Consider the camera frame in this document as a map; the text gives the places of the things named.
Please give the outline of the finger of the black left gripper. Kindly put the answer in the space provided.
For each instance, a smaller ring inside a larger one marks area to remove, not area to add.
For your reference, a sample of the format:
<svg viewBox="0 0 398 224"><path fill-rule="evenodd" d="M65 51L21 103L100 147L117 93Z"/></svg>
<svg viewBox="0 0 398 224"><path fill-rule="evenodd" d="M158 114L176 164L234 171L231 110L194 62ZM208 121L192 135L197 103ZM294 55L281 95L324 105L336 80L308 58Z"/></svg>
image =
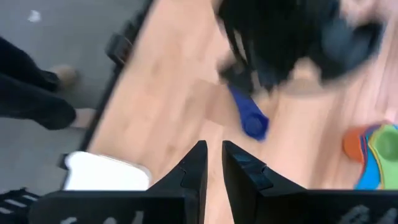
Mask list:
<svg viewBox="0 0 398 224"><path fill-rule="evenodd" d="M227 84L239 89L243 93L252 93L251 69L240 62L223 65L219 70L219 76Z"/></svg>

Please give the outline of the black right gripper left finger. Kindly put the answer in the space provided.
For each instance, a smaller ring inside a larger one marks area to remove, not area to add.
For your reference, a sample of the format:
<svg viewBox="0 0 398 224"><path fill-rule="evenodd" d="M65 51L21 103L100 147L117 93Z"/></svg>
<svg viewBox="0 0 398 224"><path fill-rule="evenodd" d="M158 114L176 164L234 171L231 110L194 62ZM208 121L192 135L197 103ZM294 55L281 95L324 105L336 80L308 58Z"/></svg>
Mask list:
<svg viewBox="0 0 398 224"><path fill-rule="evenodd" d="M207 143L198 141L180 162L149 190L193 189L199 190L207 172Z"/></svg>

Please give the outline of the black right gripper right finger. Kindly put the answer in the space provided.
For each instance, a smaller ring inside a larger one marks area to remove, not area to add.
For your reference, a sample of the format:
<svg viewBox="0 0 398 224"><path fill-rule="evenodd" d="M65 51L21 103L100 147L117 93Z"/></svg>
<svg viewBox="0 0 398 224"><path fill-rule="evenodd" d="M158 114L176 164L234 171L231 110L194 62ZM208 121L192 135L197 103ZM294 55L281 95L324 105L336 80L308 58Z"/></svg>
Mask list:
<svg viewBox="0 0 398 224"><path fill-rule="evenodd" d="M224 182L227 187L248 184L255 190L305 191L305 188L272 170L267 164L231 141L222 143Z"/></svg>

